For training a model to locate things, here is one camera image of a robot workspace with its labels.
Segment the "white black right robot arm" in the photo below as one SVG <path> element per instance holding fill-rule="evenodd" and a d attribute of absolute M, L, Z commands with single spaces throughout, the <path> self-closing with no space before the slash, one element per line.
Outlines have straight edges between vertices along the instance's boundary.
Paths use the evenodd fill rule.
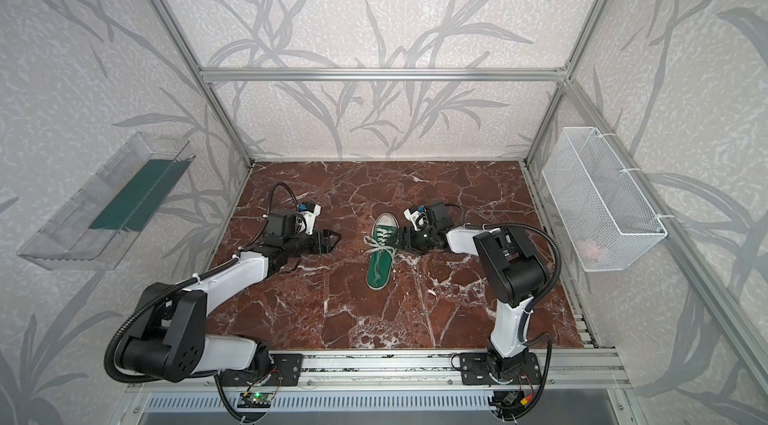
<path fill-rule="evenodd" d="M 548 293 L 552 278 L 528 236 L 530 231 L 541 233 L 520 225 L 445 230 L 407 226 L 388 240 L 395 248 L 413 253 L 443 249 L 479 258 L 496 299 L 496 318 L 484 352 L 458 355 L 457 369 L 464 385 L 541 381 L 538 359 L 527 337 L 528 322 L 534 303 Z"/>

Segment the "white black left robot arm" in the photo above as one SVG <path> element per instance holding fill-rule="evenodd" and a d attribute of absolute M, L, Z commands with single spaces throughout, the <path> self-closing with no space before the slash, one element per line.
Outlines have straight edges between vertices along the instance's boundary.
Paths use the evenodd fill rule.
<path fill-rule="evenodd" d="M 107 345 L 106 374 L 126 384 L 178 383 L 224 370 L 266 367 L 269 359 L 258 356 L 255 340 L 207 333 L 208 316 L 241 291 L 278 274 L 289 259 L 328 254 L 340 241 L 339 233 L 324 229 L 256 242 L 199 276 L 148 286 Z"/>

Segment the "white shoelace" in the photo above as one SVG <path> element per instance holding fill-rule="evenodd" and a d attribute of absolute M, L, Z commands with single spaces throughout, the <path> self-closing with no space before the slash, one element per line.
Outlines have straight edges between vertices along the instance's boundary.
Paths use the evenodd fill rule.
<path fill-rule="evenodd" d="M 390 232 L 364 237 L 364 243 L 369 247 L 366 251 L 374 262 L 383 260 L 393 261 L 396 256 L 396 239 Z"/>

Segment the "green canvas sneaker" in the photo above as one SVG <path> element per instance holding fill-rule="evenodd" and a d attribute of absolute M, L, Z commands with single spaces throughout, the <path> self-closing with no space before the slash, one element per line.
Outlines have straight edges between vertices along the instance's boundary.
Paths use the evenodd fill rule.
<path fill-rule="evenodd" d="M 369 247 L 366 251 L 369 255 L 366 282 L 372 290 L 381 290 L 389 282 L 396 255 L 393 240 L 398 228 L 396 217 L 391 213 L 383 213 L 374 222 L 371 234 L 364 238 Z"/>

